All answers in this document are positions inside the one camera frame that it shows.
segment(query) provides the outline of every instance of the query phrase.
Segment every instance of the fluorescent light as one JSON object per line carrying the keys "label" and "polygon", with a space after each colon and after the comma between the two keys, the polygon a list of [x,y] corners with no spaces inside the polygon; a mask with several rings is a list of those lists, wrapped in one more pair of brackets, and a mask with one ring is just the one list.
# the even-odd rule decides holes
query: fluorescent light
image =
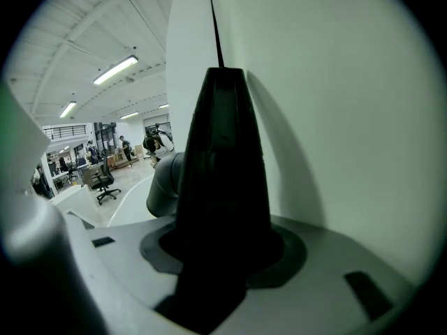
{"label": "fluorescent light", "polygon": [[135,112],[135,113],[132,113],[132,114],[128,114],[128,115],[125,115],[124,117],[121,117],[120,119],[127,119],[127,118],[133,117],[133,116],[135,116],[135,115],[138,115],[138,112]]}
{"label": "fluorescent light", "polygon": [[94,84],[101,84],[102,82],[108,80],[113,75],[116,75],[117,73],[121,72],[125,68],[128,68],[129,66],[132,66],[133,64],[136,64],[137,62],[138,62],[138,59],[135,56],[129,56],[125,60],[119,62],[117,65],[109,68],[102,75],[98,76],[93,81],[93,83]]}
{"label": "fluorescent light", "polygon": [[65,110],[62,112],[62,114],[60,115],[59,118],[64,118],[64,117],[68,114],[68,112],[70,112],[71,109],[72,109],[75,105],[76,105],[76,102],[70,102],[70,103],[67,105],[67,108],[65,108]]}

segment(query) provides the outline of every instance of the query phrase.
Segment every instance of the railing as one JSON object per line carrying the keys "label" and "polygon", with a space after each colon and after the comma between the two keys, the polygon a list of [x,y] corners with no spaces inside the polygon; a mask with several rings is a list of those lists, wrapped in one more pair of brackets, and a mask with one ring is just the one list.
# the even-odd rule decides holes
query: railing
{"label": "railing", "polygon": [[86,135],[85,125],[83,126],[61,126],[59,128],[43,129],[43,132],[51,140],[71,137],[76,135]]}

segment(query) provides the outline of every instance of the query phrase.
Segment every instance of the black rectangular slot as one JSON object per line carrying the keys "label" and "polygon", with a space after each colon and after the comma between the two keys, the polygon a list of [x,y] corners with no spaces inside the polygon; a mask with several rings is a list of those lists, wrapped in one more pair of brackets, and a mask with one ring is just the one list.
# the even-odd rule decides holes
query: black rectangular slot
{"label": "black rectangular slot", "polygon": [[95,248],[98,248],[101,246],[105,246],[106,244],[113,243],[113,242],[115,242],[115,240],[110,237],[103,237],[103,238],[94,239],[91,242],[93,243]]}
{"label": "black rectangular slot", "polygon": [[393,305],[384,293],[363,271],[355,271],[344,275],[358,301],[362,304],[368,318],[374,321],[387,313]]}

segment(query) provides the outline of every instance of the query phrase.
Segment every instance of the ceiling beam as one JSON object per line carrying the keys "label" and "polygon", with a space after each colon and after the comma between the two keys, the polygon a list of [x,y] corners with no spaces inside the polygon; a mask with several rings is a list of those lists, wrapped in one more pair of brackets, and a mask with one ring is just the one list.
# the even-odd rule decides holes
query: ceiling beam
{"label": "ceiling beam", "polygon": [[74,20],[80,21],[82,20],[82,14],[77,11],[72,11],[69,8],[66,8],[62,3],[57,0],[48,0],[47,2],[51,7],[67,14],[72,17]]}
{"label": "ceiling beam", "polygon": [[153,28],[153,26],[150,24],[150,22],[147,20],[147,18],[145,18],[145,15],[141,12],[141,9],[138,7],[138,4],[136,3],[135,0],[129,0],[130,3],[132,4],[133,8],[136,10],[137,14],[140,16],[140,18],[143,20],[143,22],[145,23],[146,27],[151,31],[151,34],[154,36],[154,38],[156,39],[156,41],[159,43],[159,45],[161,46],[161,48],[163,49],[164,52],[166,52],[166,46],[164,43],[161,42],[160,37],[155,33],[155,29]]}
{"label": "ceiling beam", "polygon": [[[74,43],[79,36],[82,35],[82,33],[88,29],[97,19],[99,19],[101,16],[103,16],[106,12],[108,12],[111,8],[114,8],[115,6],[119,5],[121,2],[126,0],[104,0],[102,1],[97,7],[95,7],[92,11],[90,11],[85,17],[76,25],[73,27],[73,29],[70,31],[70,33],[67,35],[65,40],[71,41]],[[39,100],[41,99],[43,90],[45,89],[45,86],[48,83],[48,80],[50,79],[52,73],[54,72],[57,64],[61,60],[61,58],[65,55],[65,53],[68,51],[68,45],[65,43],[62,43],[56,50],[56,53],[54,53],[50,64],[48,65],[47,69],[45,70],[45,73],[43,74],[41,83],[39,84],[39,87],[37,88],[36,95],[34,96],[33,100],[33,107],[31,109],[31,113],[35,114],[37,109],[37,104],[39,103]]]}
{"label": "ceiling beam", "polygon": [[83,54],[88,55],[89,57],[93,57],[93,58],[96,59],[96,60],[99,59],[99,60],[101,60],[103,63],[105,62],[105,63],[110,64],[110,65],[113,64],[113,61],[111,61],[111,60],[109,60],[109,59],[106,59],[106,58],[104,58],[104,57],[101,57],[101,56],[99,56],[99,55],[97,55],[97,54],[95,54],[95,53],[89,51],[88,49],[83,48],[83,47],[81,47],[81,46],[75,44],[75,43],[72,42],[72,41],[68,41],[68,40],[66,40],[65,43],[66,43],[67,45],[69,45],[70,47],[74,48],[75,50],[77,50],[77,51],[79,51],[79,52],[82,52]]}

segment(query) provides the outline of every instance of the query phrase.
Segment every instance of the person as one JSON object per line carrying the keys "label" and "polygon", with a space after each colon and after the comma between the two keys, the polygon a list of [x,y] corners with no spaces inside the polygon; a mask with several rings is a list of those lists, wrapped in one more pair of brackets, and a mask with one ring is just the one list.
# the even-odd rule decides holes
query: person
{"label": "person", "polygon": [[67,164],[65,164],[65,160],[62,157],[59,158],[59,166],[60,166],[61,172],[68,171],[68,166],[67,166]]}
{"label": "person", "polygon": [[160,128],[160,124],[159,123],[155,123],[155,130],[153,131],[152,134],[155,134],[155,135],[166,135],[171,142],[173,141],[173,135],[171,133],[166,132],[164,129]]}
{"label": "person", "polygon": [[127,161],[131,161],[131,160],[132,160],[132,155],[131,155],[132,147],[131,147],[131,143],[130,143],[128,140],[125,140],[123,135],[121,135],[121,136],[119,137],[119,139],[120,139],[120,140],[122,141],[122,143],[123,143],[122,146],[123,146],[124,155],[126,156]]}
{"label": "person", "polygon": [[162,159],[174,152],[174,144],[166,134],[146,135],[142,145],[149,152],[153,167]]}
{"label": "person", "polygon": [[45,184],[45,176],[41,171],[41,167],[37,165],[37,168],[34,170],[33,177],[31,178],[31,185],[33,186],[33,189],[37,195],[42,195],[45,198],[50,199],[51,195]]}
{"label": "person", "polygon": [[85,165],[85,164],[87,164],[85,157],[78,153],[77,158],[76,158],[76,166],[81,166],[81,165]]}
{"label": "person", "polygon": [[160,123],[155,123],[155,132],[165,133],[164,129],[160,128]]}
{"label": "person", "polygon": [[96,152],[93,142],[91,140],[87,143],[87,152],[89,153],[89,161],[92,165],[98,163],[98,153]]}

